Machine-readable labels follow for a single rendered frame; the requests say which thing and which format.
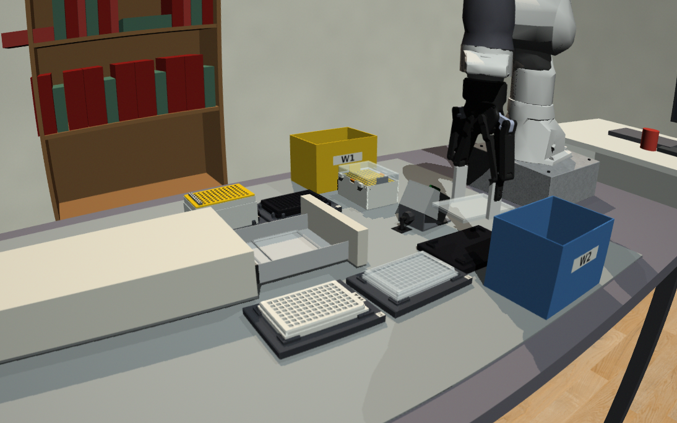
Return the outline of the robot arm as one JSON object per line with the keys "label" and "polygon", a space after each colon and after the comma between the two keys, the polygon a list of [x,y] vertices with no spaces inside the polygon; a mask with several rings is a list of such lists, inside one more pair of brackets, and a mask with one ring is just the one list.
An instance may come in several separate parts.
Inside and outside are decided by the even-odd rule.
{"label": "robot arm", "polygon": [[553,166],[571,157],[555,120],[552,59],[576,35],[571,0],[464,0],[462,20],[460,71],[470,79],[511,77],[505,117],[517,121],[515,160]]}

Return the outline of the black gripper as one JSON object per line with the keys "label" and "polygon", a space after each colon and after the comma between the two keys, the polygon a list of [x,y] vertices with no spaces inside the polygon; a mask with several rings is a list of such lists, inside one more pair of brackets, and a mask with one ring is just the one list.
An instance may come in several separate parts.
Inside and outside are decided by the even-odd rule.
{"label": "black gripper", "polygon": [[[500,214],[504,181],[515,178],[516,120],[503,112],[508,84],[505,81],[463,79],[463,106],[451,108],[452,124],[447,159],[454,164],[451,198],[466,195],[467,171],[479,133],[486,142],[489,161],[489,193],[486,219]],[[487,105],[486,105],[487,104]],[[500,129],[500,130],[499,130]],[[464,134],[463,134],[464,133]],[[493,134],[493,135],[492,135]],[[455,153],[454,153],[455,152]],[[498,174],[499,172],[499,174]]]}

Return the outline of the yellow open-top bin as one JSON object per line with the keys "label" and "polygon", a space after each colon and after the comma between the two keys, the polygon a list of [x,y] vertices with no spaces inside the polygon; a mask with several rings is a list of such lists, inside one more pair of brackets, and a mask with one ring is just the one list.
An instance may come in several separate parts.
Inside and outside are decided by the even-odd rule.
{"label": "yellow open-top bin", "polygon": [[291,181],[314,193],[338,190],[338,165],[361,161],[377,164],[376,135],[348,126],[290,135]]}

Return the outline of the blue open-top bin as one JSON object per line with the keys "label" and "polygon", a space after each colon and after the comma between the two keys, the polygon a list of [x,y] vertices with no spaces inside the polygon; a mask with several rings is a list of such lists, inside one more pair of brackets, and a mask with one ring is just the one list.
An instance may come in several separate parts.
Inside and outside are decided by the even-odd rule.
{"label": "blue open-top bin", "polygon": [[547,320],[599,284],[613,223],[555,195],[496,215],[484,286]]}

